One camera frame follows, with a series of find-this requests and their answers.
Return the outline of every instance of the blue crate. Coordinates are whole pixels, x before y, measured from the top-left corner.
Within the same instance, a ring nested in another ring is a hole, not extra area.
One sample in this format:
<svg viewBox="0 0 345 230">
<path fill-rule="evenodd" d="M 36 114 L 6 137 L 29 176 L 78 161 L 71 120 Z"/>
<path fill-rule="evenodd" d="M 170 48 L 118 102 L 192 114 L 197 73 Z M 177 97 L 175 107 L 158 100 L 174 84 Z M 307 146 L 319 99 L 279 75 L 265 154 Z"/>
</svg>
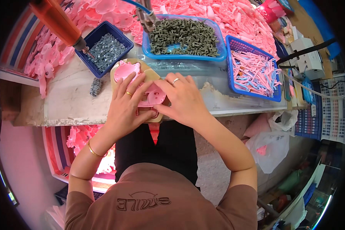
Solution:
<svg viewBox="0 0 345 230">
<path fill-rule="evenodd" d="M 313 83 L 314 90 L 320 92 L 318 82 Z M 299 110 L 298 121 L 295 123 L 294 134 L 296 136 L 308 137 L 321 140 L 322 135 L 322 98 L 315 94 L 316 100 L 316 116 L 312 117 L 311 106 L 306 109 Z"/>
<path fill-rule="evenodd" d="M 110 72 L 111 68 L 115 65 L 116 62 L 120 61 L 123 56 L 129 52 L 134 46 L 133 42 L 129 40 L 121 30 L 119 30 L 116 26 L 112 25 L 108 21 L 102 22 L 100 25 L 98 25 L 94 30 L 89 33 L 84 40 L 87 43 L 87 46 L 89 48 L 92 48 L 95 43 L 97 43 L 102 36 L 105 34 L 110 33 L 113 35 L 120 43 L 122 43 L 125 46 L 125 52 L 120 55 L 113 63 L 111 63 L 107 69 L 103 72 L 100 72 L 97 67 L 88 60 L 88 56 L 84 54 L 82 51 L 75 50 L 77 55 L 82 59 L 82 61 L 86 64 L 86 66 L 89 68 L 89 70 L 97 77 L 101 78 L 103 77 L 107 72 Z"/>
<path fill-rule="evenodd" d="M 264 95 L 260 95 L 260 94 L 255 94 L 255 93 L 251 93 L 251 92 L 247 92 L 245 90 L 240 90 L 238 88 L 235 88 L 234 86 L 234 76 L 233 76 L 233 69 L 232 69 L 232 59 L 231 59 L 231 51 L 232 50 L 237 50 L 237 51 L 242 51 L 242 52 L 251 52 L 257 55 L 261 55 L 263 57 L 267 57 L 269 60 L 273 58 L 273 56 L 269 53 L 266 53 L 265 51 L 247 43 L 244 42 L 243 40 L 237 39 L 233 36 L 227 35 L 225 37 L 226 39 L 226 47 L 227 47 L 227 65 L 228 65 L 228 78 L 229 78 L 229 87 L 230 89 L 232 89 L 234 92 L 238 93 L 238 94 L 244 94 L 244 95 L 249 95 L 249 96 L 253 96 L 253 97 L 257 97 L 257 98 L 262 98 L 262 99 L 266 99 L 266 100 L 272 100 L 274 102 L 280 102 L 281 101 L 281 87 L 280 85 L 277 86 L 277 90 L 274 91 L 273 93 L 273 98 L 264 96 Z M 274 63 L 274 67 L 277 68 L 277 64 L 276 61 L 273 61 Z M 279 76 L 278 74 L 276 75 L 276 79 L 277 81 L 279 80 Z"/>
<path fill-rule="evenodd" d="M 189 55 L 189 54 L 153 54 L 151 53 L 151 42 L 146 32 L 143 32 L 143 43 L 142 43 L 142 50 L 143 53 L 152 59 L 195 59 L 195 60 L 205 60 L 205 61 L 215 61 L 221 62 L 226 58 L 226 47 L 224 43 L 224 39 L 222 38 L 220 27 L 217 25 L 216 22 L 207 19 L 207 18 L 198 18 L 193 16 L 184 16 L 184 15 L 172 15 L 172 14 L 158 14 L 156 15 L 158 19 L 163 20 L 166 19 L 186 19 L 186 20 L 193 20 L 193 21 L 205 21 L 205 24 L 215 31 L 215 35 L 217 36 L 218 42 L 216 43 L 217 53 L 220 55 L 217 57 L 207 57 L 207 56 L 200 56 L 200 55 Z"/>
</svg>

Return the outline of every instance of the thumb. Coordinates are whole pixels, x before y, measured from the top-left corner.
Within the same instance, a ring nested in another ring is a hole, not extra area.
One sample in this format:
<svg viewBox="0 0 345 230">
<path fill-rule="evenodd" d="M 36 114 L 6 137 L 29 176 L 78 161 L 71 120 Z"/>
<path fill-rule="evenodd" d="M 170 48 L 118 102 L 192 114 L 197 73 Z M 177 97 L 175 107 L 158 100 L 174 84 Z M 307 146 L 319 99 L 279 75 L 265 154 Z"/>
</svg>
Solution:
<svg viewBox="0 0 345 230">
<path fill-rule="evenodd" d="M 140 126 L 143 122 L 147 121 L 149 118 L 156 116 L 156 111 L 149 110 L 141 115 L 138 115 L 135 119 L 137 126 Z"/>
<path fill-rule="evenodd" d="M 162 113 L 163 115 L 166 115 L 171 118 L 174 117 L 175 111 L 169 106 L 163 104 L 154 104 L 153 108 L 156 109 L 159 113 Z"/>
</svg>

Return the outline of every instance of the bracelet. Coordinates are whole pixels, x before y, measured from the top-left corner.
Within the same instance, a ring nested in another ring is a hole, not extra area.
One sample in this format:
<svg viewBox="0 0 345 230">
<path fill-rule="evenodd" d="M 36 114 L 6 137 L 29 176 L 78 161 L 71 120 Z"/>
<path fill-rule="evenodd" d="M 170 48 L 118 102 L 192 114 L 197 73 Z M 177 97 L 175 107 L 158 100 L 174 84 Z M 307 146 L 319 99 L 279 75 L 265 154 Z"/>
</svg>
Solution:
<svg viewBox="0 0 345 230">
<path fill-rule="evenodd" d="M 100 155 L 98 155 L 98 154 L 96 154 L 92 149 L 91 149 L 91 146 L 89 145 L 89 141 L 88 141 L 88 148 L 89 148 L 89 150 L 91 151 L 91 153 L 92 154 L 94 154 L 94 155 L 96 155 L 96 156 L 99 156 L 99 157 L 102 157 L 102 158 L 104 158 L 105 156 L 107 156 L 107 153 L 104 155 L 104 156 L 100 156 Z"/>
</svg>

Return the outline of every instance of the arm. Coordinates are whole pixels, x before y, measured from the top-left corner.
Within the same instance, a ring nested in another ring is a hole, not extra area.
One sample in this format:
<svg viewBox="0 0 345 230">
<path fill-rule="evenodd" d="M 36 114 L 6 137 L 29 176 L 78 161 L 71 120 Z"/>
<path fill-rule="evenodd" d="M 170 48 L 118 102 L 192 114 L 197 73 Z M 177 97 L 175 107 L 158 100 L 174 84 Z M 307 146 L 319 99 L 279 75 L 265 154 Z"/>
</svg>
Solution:
<svg viewBox="0 0 345 230">
<path fill-rule="evenodd" d="M 192 77 L 170 73 L 165 80 L 157 80 L 155 84 L 167 94 L 171 106 L 156 104 L 154 108 L 192 127 L 216 148 L 231 170 L 228 189 L 245 184 L 257 190 L 257 168 L 253 156 L 239 138 L 209 113 Z"/>
<path fill-rule="evenodd" d="M 141 74 L 129 85 L 134 77 L 135 73 L 129 75 L 124 81 L 120 80 L 117 83 L 110 104 L 111 109 L 107 114 L 107 121 L 89 142 L 92 151 L 97 156 L 90 151 L 88 145 L 79 152 L 70 168 L 68 193 L 78 191 L 86 194 L 94 201 L 92 177 L 97 171 L 102 156 L 118 139 L 129 134 L 147 119 L 156 115 L 156 112 L 148 111 L 135 116 L 138 103 L 153 82 L 147 82 L 137 89 L 146 76 Z"/>
</svg>

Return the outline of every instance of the silver ring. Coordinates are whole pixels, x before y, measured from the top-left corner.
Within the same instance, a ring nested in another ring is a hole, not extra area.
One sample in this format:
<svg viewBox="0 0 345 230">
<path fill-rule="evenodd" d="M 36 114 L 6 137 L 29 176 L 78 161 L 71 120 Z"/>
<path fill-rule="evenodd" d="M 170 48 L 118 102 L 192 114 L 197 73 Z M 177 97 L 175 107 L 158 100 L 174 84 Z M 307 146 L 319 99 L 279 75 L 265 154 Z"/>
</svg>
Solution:
<svg viewBox="0 0 345 230">
<path fill-rule="evenodd" d="M 171 85 L 174 85 L 175 81 L 180 80 L 179 78 L 175 78 L 175 80 L 171 83 Z"/>
</svg>

